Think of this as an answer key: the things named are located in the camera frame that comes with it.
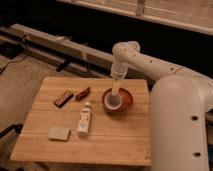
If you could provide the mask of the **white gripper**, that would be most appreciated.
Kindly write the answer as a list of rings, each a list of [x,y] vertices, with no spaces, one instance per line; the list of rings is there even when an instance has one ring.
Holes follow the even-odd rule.
[[[111,77],[113,80],[112,84],[112,95],[116,96],[120,89],[120,80],[124,79],[127,75],[128,65],[121,62],[114,62],[111,67]]]

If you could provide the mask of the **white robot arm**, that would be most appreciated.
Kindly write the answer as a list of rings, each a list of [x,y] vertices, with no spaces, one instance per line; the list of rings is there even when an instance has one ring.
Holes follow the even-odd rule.
[[[213,79],[140,52],[136,41],[112,48],[111,76],[129,66],[155,81],[150,93],[151,171],[210,171],[205,114],[213,109]]]

